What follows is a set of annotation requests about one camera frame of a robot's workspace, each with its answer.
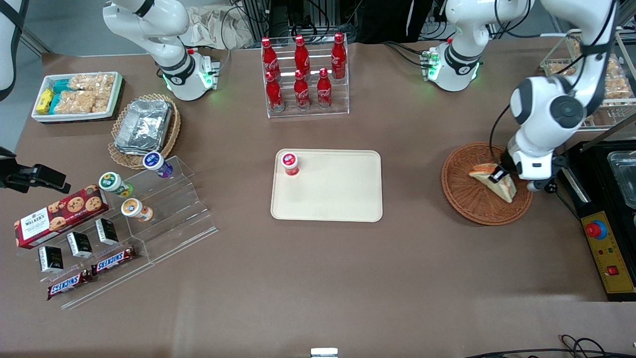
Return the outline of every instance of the tabletop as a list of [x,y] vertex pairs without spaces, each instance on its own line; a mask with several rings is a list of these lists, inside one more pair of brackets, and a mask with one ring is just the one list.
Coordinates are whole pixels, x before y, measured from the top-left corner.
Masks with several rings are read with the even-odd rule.
[[[636,303],[605,301],[581,225],[556,196],[537,193],[519,221],[484,227],[441,191],[447,155],[487,140],[510,93],[554,43],[491,41],[477,78],[458,93],[424,82],[382,45],[353,44],[351,113],[291,122],[267,119],[259,51],[233,51],[218,90],[176,102],[183,122],[172,153],[195,172],[218,233],[62,311],[45,301],[35,258],[16,256],[12,226],[61,194],[0,192],[0,355],[299,357],[338,347],[341,357],[463,357],[558,347],[565,333],[633,354]],[[123,103],[172,96],[148,55],[43,62],[46,75],[118,71]],[[112,124],[29,119],[18,162],[59,170],[74,188],[106,171],[132,175],[109,157]],[[506,115],[495,143],[517,128]],[[377,151],[382,219],[275,220],[273,161],[282,148]]]

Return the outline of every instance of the white cloth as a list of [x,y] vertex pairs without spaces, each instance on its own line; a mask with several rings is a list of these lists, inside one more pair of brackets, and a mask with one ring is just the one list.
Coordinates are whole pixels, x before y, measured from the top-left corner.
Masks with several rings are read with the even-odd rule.
[[[188,15],[190,16],[191,31],[189,32],[192,46],[211,46],[233,50],[254,43],[246,22],[247,19],[244,19],[245,14],[235,5],[192,6],[188,9]],[[221,21],[224,16],[223,39],[221,39]]]

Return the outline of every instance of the aluminum foil container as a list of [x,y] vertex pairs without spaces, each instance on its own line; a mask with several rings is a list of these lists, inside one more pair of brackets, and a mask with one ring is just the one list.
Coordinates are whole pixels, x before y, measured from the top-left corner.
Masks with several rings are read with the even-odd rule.
[[115,148],[124,154],[146,155],[161,152],[170,125],[172,105],[166,101],[136,99],[121,121]]

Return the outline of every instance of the cookie box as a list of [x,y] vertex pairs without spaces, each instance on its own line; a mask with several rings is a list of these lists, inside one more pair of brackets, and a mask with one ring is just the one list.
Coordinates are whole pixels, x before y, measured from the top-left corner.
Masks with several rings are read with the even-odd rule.
[[71,194],[14,223],[15,244],[34,248],[90,218],[108,211],[104,192],[97,184]]
[[[113,75],[114,83],[113,89],[111,91],[111,96],[108,99],[108,105],[106,106],[106,111],[103,112],[94,112],[94,113],[73,113],[73,114],[60,114],[60,115],[43,115],[38,113],[37,104],[39,98],[44,94],[46,89],[52,89],[53,85],[57,80],[70,80],[74,75],[94,75],[97,76],[100,73],[107,73],[109,75]],[[120,90],[123,83],[123,78],[119,72],[92,72],[92,73],[69,73],[66,75],[49,75],[45,76],[42,80],[42,85],[40,86],[40,90],[38,92],[38,96],[36,97],[36,105],[33,106],[33,110],[31,111],[31,117],[34,120],[37,120],[40,123],[44,124],[56,124],[56,123],[67,123],[67,122],[90,122],[95,120],[100,120],[103,118],[109,119],[113,117],[113,113],[115,108],[117,107],[117,102],[120,98]]]

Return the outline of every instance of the bread slice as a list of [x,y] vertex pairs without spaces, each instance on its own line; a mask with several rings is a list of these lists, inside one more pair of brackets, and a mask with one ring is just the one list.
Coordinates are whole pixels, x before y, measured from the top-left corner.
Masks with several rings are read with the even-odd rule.
[[484,183],[490,190],[497,194],[501,199],[507,203],[512,203],[516,194],[516,187],[510,174],[506,174],[499,183],[493,183],[488,177],[497,169],[495,163],[479,164],[473,167],[473,170],[468,173],[471,177]]

